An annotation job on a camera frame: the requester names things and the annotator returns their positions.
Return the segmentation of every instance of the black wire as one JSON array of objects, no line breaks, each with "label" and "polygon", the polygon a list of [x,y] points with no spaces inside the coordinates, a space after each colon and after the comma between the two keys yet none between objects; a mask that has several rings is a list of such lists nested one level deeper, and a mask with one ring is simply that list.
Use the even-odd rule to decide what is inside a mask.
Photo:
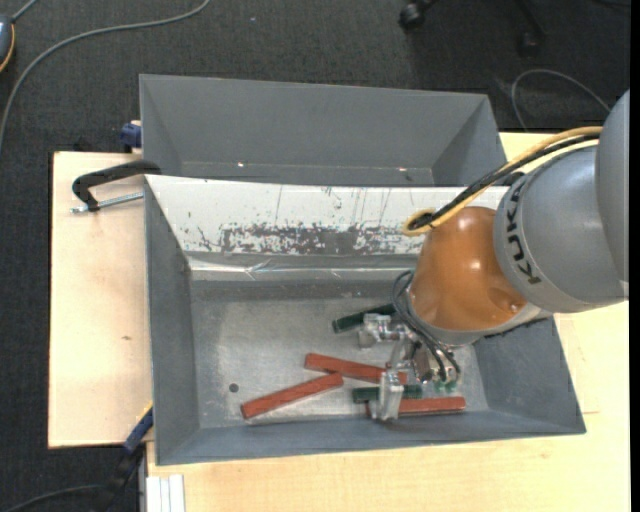
[{"label": "black wire", "polygon": [[400,315],[400,318],[402,319],[402,321],[413,332],[415,332],[418,336],[420,336],[420,338],[422,338],[422,341],[424,342],[424,344],[427,346],[427,348],[429,349],[431,354],[433,354],[433,357],[435,358],[436,362],[438,363],[439,374],[440,374],[440,377],[442,378],[442,380],[446,380],[447,379],[447,372],[446,372],[446,369],[444,367],[444,362],[442,361],[442,358],[440,357],[440,354],[444,355],[447,358],[447,360],[454,367],[456,373],[459,375],[460,374],[460,366],[458,365],[457,361],[455,360],[455,357],[454,357],[453,353],[451,353],[449,350],[447,350],[439,340],[437,340],[430,333],[425,331],[415,321],[415,319],[411,315],[411,312],[409,311],[408,307],[406,307],[401,302],[402,298],[405,298],[405,300],[406,300],[405,292],[409,288],[409,285],[411,284],[412,281],[413,281],[413,272],[411,272],[410,270],[407,270],[407,271],[403,272],[402,274],[400,274],[395,279],[395,281],[393,283],[393,286],[392,286],[392,294],[391,294],[391,301],[393,303],[393,306],[396,309],[396,311],[398,312],[398,314]]},{"label": "black wire", "polygon": [[[413,272],[411,272],[411,271],[404,272],[403,274],[401,274],[399,276],[399,279],[396,280],[396,283],[401,281],[402,278],[404,278],[404,277],[408,277],[408,279],[407,279],[407,282],[403,285],[402,289],[400,290],[399,295],[397,295],[397,298],[405,297],[405,300],[406,300],[405,292],[409,288],[409,285],[413,281]],[[401,306],[401,308],[403,310],[401,312],[401,316],[404,315],[404,317],[406,317],[409,320],[409,322],[410,322],[411,326],[413,327],[414,331],[416,332],[416,334],[418,334],[419,336],[424,338],[425,341],[428,341],[431,345],[433,345],[435,350],[440,350],[440,352],[442,352],[442,354],[444,354],[444,356],[449,360],[449,362],[455,368],[456,372],[460,373],[460,367],[458,366],[458,363],[456,362],[453,353],[450,350],[447,350],[447,348],[442,344],[442,342],[440,340],[438,340],[437,338],[432,336],[429,332],[424,330],[420,326],[420,324],[418,322],[416,322],[416,320],[413,318],[413,315],[409,311],[409,308],[404,307],[404,306]],[[439,355],[437,353],[434,353],[434,357],[439,359]]]},{"label": "black wire", "polygon": [[102,489],[104,485],[92,484],[92,485],[80,485],[77,487],[68,487],[66,489],[61,489],[59,491],[50,492],[47,494],[43,494],[41,496],[36,496],[35,498],[30,499],[29,501],[25,501],[24,503],[19,503],[18,505],[14,505],[11,508],[3,510],[2,512],[18,512],[19,510],[25,510],[32,505],[36,505],[37,503],[42,503],[44,501],[48,501],[54,498],[60,498],[63,496],[69,496],[72,494],[79,494],[88,491],[97,491],[98,489]]},{"label": "black wire", "polygon": [[599,135],[581,135],[580,137],[575,137],[572,139],[560,141],[557,144],[553,144],[546,148],[540,149],[535,153],[532,153],[531,155],[523,158],[522,160],[514,162],[513,164],[507,165],[505,167],[499,167],[494,171],[490,172],[489,174],[487,174],[486,176],[483,176],[479,180],[469,185],[462,192],[460,192],[460,194],[458,194],[452,201],[450,201],[445,206],[440,208],[437,212],[425,213],[424,215],[413,219],[413,221],[409,224],[408,228],[411,230],[415,230],[435,222],[440,217],[442,217],[445,213],[450,212],[453,208],[458,206],[461,202],[468,199],[470,196],[472,196],[476,192],[495,183],[499,179],[504,178],[505,176],[511,174],[517,169],[520,169],[525,165],[535,160],[538,160],[539,158],[542,158],[544,156],[550,155],[551,153],[555,153],[556,151],[560,151],[561,149],[565,149],[570,146],[574,146],[576,144],[580,144],[588,140],[597,139],[598,137]]},{"label": "black wire", "polygon": [[615,2],[612,0],[591,0],[594,4],[607,7],[618,14],[624,14],[625,16],[631,15],[631,1],[629,2]]},{"label": "black wire", "polygon": [[31,0],[30,2],[24,4],[17,13],[11,16],[11,22],[15,23],[16,21],[18,21],[18,18],[20,18],[24,13],[31,9],[33,7],[33,4],[35,4],[37,1],[38,0]]}]

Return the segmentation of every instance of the black cable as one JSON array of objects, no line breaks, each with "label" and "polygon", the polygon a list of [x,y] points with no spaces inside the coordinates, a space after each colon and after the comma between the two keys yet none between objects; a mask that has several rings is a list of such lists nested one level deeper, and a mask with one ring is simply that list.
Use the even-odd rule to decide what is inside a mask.
[{"label": "black cable", "polygon": [[512,172],[524,167],[525,165],[527,165],[527,164],[529,164],[529,163],[531,163],[531,162],[533,162],[535,160],[538,160],[539,158],[542,158],[544,156],[550,155],[551,153],[555,153],[557,151],[560,151],[561,149],[566,149],[566,148],[568,148],[570,146],[575,146],[576,144],[580,144],[582,142],[586,142],[586,141],[589,141],[589,140],[595,140],[597,138],[598,138],[598,135],[581,135],[581,136],[575,137],[573,139],[560,141],[560,142],[558,142],[556,144],[553,144],[551,146],[548,146],[548,147],[546,147],[544,149],[540,149],[540,150],[532,153],[531,155],[523,158],[522,160],[518,160],[517,162],[514,162],[513,164],[506,165],[504,167],[499,167],[498,169],[490,172],[486,176],[483,176],[479,180],[477,180],[474,183],[472,183],[471,185],[469,185],[462,192],[460,192],[460,194],[458,194],[452,201],[447,203],[445,206],[440,208],[438,211],[436,211],[434,213],[425,213],[424,215],[422,215],[420,217],[416,217],[415,219],[413,219],[413,221],[409,224],[408,227],[411,230],[416,230],[416,229],[420,229],[423,226],[431,224],[434,221],[436,221],[437,219],[439,219],[440,217],[442,217],[444,214],[448,213],[453,208],[458,206],[461,202],[463,202],[464,200],[468,199],[473,194],[475,194],[478,191],[484,189],[485,187],[495,183],[496,181],[504,178],[505,176],[508,176]]},{"label": "black cable", "polygon": [[402,319],[402,321],[407,325],[407,327],[409,327],[409,329],[411,329],[414,333],[420,336],[424,344],[427,346],[427,348],[433,355],[434,359],[438,363],[438,367],[439,367],[438,373],[440,374],[441,379],[443,381],[447,379],[447,371],[444,367],[444,362],[442,361],[440,354],[444,355],[447,358],[447,360],[451,363],[451,365],[455,369],[456,373],[460,375],[460,366],[455,360],[453,353],[447,350],[446,347],[442,344],[442,342],[440,342],[435,337],[433,337],[430,333],[425,331],[413,318],[408,307],[406,307],[401,302],[401,299],[403,298],[405,298],[406,300],[406,291],[409,288],[409,285],[411,284],[412,281],[413,281],[413,272],[411,272],[410,270],[403,272],[395,279],[392,286],[392,293],[391,293],[391,301],[393,303],[394,308],[398,312],[398,315],[400,315],[400,318]]},{"label": "black cable", "polygon": [[33,7],[33,4],[35,4],[37,1],[38,0],[31,0],[30,2],[27,2],[26,4],[24,4],[17,13],[11,16],[11,21],[13,23],[18,21],[18,18],[20,18],[24,13],[26,13],[29,9],[31,9]]},{"label": "black cable", "polygon": [[25,501],[24,503],[19,503],[18,505],[14,505],[11,508],[3,510],[2,512],[18,512],[20,510],[26,510],[27,508],[36,505],[38,503],[42,503],[44,501],[49,501],[54,498],[61,498],[63,496],[70,496],[73,494],[79,494],[83,492],[93,492],[99,489],[102,489],[104,486],[99,484],[92,485],[80,485],[77,487],[68,487],[66,489],[61,489],[59,491],[50,492],[47,494],[42,494],[41,496],[36,496],[35,498],[30,499],[29,501]]},{"label": "black cable", "polygon": [[629,2],[616,2],[613,0],[591,0],[594,4],[601,5],[608,9],[611,9],[618,14],[625,16],[631,15],[631,1]]},{"label": "black cable", "polygon": [[142,439],[153,426],[153,407],[149,407],[133,428],[124,444],[122,454],[107,484],[96,493],[90,512],[107,512],[124,494],[124,490],[133,480],[144,456]]},{"label": "black cable", "polygon": [[[399,306],[401,311],[400,316],[407,319],[408,323],[410,324],[410,327],[414,330],[414,332],[416,332],[416,334],[418,334],[419,336],[421,336],[425,342],[427,342],[428,346],[431,345],[434,348],[434,351],[439,350],[440,352],[442,352],[442,354],[449,360],[449,362],[452,364],[452,366],[454,367],[454,369],[456,370],[457,373],[460,373],[460,367],[458,366],[458,363],[456,362],[453,353],[451,351],[449,351],[444,345],[443,343],[436,339],[434,336],[432,336],[429,332],[425,331],[420,324],[413,318],[413,315],[411,314],[411,312],[409,311],[409,308],[402,305],[399,301],[400,298],[404,297],[405,301],[406,299],[406,291],[409,288],[409,286],[411,285],[411,283],[413,282],[413,272],[411,271],[405,271],[403,272],[400,276],[398,276],[398,278],[396,279],[395,283],[394,283],[394,290],[397,289],[397,285],[399,282],[402,281],[402,279],[404,279],[405,277],[408,277],[406,283],[404,283],[404,285],[402,286],[402,288],[396,292],[395,295],[395,305]],[[439,355],[437,353],[434,352],[434,357],[436,357],[437,359],[440,359]]]}]

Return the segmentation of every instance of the red wooden block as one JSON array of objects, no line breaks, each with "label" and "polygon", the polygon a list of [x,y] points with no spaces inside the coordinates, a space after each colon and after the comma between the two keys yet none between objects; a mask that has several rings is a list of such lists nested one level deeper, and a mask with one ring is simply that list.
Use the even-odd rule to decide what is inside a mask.
[{"label": "red wooden block", "polygon": [[329,391],[330,389],[339,388],[344,384],[342,375],[339,373],[331,373],[324,377],[309,380],[301,384],[297,384],[287,389],[271,393],[255,400],[245,402],[240,406],[244,419],[253,418],[265,412],[272,411],[292,402],[297,402],[304,398]]},{"label": "red wooden block", "polygon": [[[438,398],[405,398],[400,401],[398,416],[421,416],[423,414],[450,414],[462,412],[467,407],[467,401],[462,396],[447,396]],[[371,416],[369,404],[367,414]]]},{"label": "red wooden block", "polygon": [[[377,366],[355,363],[345,359],[338,359],[337,357],[323,356],[322,354],[314,353],[307,354],[304,367],[307,370],[336,372],[342,374],[343,377],[373,382],[374,384],[380,382],[380,375],[386,371],[384,368]],[[407,383],[407,376],[404,373],[400,373],[398,378],[402,384]]]}]

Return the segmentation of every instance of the gray tray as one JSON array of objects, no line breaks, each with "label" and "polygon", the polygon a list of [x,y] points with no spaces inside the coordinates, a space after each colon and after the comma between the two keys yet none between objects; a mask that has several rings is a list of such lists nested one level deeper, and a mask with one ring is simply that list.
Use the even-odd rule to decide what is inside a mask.
[{"label": "gray tray", "polygon": [[363,383],[345,379],[251,423],[240,415],[245,400],[319,376],[303,369],[307,352],[388,359],[390,346],[362,351],[331,321],[389,302],[420,247],[398,231],[408,214],[504,163],[486,97],[148,75],[140,86],[144,157],[173,176],[145,185],[159,464],[584,432],[552,321],[457,351],[462,414],[374,423],[350,403]]},{"label": "gray tray", "polygon": [[[387,213],[379,230],[366,231],[361,227],[366,211],[362,217],[356,208],[354,223],[343,211],[352,211],[356,192],[367,189],[350,193],[334,187],[331,195],[326,190],[147,177],[159,464],[584,431],[550,320],[456,350],[463,370],[456,393],[467,400],[459,415],[374,423],[350,400],[351,388],[367,384],[345,379],[342,388],[243,420],[243,402],[321,375],[303,368],[308,352],[384,365],[390,345],[362,350],[356,333],[336,335],[331,322],[388,303],[393,278],[415,266],[419,241],[407,242],[411,239],[397,232],[397,221],[411,210],[407,198],[428,206],[446,201],[439,195],[456,193],[369,190],[373,196],[387,194]],[[503,191],[492,189],[484,204],[495,206]],[[279,245],[256,250],[254,244],[269,237],[255,236],[256,225],[244,223],[252,218],[254,203],[243,204],[243,197],[263,198],[267,205],[273,199],[258,227]],[[234,203],[235,208],[224,207]],[[309,204],[314,208],[303,207]],[[295,212],[296,205],[299,223],[292,230],[283,211]],[[233,238],[246,232],[250,238]],[[360,252],[363,237],[374,248],[366,254]],[[350,243],[326,243],[340,239]],[[307,243],[295,243],[301,240]]]}]

